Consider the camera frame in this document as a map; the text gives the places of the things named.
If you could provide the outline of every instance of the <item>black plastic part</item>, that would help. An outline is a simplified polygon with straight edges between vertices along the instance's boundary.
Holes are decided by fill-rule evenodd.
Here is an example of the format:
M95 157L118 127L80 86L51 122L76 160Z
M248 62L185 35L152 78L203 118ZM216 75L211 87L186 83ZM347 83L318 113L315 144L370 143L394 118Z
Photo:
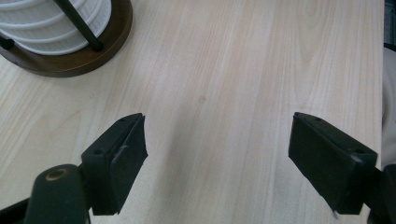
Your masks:
M295 113L289 157L333 211L359 214L377 154L323 119Z
M381 178L381 189L389 218L396 223L396 164L385 167Z
M55 166L35 180L24 224L87 224L81 176L76 165Z
M0 223L2 224L22 224L27 210L29 199L12 204L0 211Z
M82 154L86 193L96 216L114 215L123 207L148 156L142 114L119 119Z
M96 36L93 34L90 27L78 14L76 9L70 3L69 0L54 0L58 7L64 12L71 22L76 26L79 32L85 37L88 43L91 45L94 51L100 51L103 49L103 44L99 42Z
M0 36L0 46L3 49L12 49L15 45L15 42L12 39L6 39Z

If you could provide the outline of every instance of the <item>brown wooden base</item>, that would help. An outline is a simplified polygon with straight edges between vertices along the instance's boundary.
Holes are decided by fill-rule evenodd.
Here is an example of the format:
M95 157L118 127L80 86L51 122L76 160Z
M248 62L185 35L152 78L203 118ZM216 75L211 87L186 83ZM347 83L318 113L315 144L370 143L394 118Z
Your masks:
M110 21L99 36L104 48L95 52L90 46L61 56L32 53L18 44L11 50L0 48L0 54L17 66L45 77L74 77L102 66L122 47L130 33L133 9L130 0L112 0Z

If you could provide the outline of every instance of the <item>round hole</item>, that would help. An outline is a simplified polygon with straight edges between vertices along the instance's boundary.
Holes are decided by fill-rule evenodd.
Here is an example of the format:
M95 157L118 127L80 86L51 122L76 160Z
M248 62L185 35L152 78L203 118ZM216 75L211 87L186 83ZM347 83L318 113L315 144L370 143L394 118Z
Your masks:
M95 155L101 155L103 153L103 151L101 149L96 149L93 154Z
M64 175L66 175L67 174L67 170L65 170L65 169L58 169L58 170L54 170L54 171L51 171L51 172L49 172L47 175L46 175L46 179L48 180L48 181L53 181L53 180L57 180L57 179L60 179L60 178L62 178Z

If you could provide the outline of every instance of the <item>white object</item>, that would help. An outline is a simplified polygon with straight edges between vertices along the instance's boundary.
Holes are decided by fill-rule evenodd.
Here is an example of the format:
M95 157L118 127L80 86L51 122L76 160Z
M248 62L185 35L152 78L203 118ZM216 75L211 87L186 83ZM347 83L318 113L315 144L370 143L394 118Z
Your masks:
M110 0L71 0L81 18L99 36L111 16ZM88 45L53 0L8 0L0 4L0 32L43 55L71 53Z

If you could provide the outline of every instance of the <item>table surface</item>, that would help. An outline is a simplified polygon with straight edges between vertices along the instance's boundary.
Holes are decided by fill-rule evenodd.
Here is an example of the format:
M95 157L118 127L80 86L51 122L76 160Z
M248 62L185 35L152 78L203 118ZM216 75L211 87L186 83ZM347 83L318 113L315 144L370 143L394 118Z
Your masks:
M80 77L0 59L0 208L142 112L148 158L93 223L365 223L334 217L288 158L295 111L379 151L383 0L133 0L121 51Z

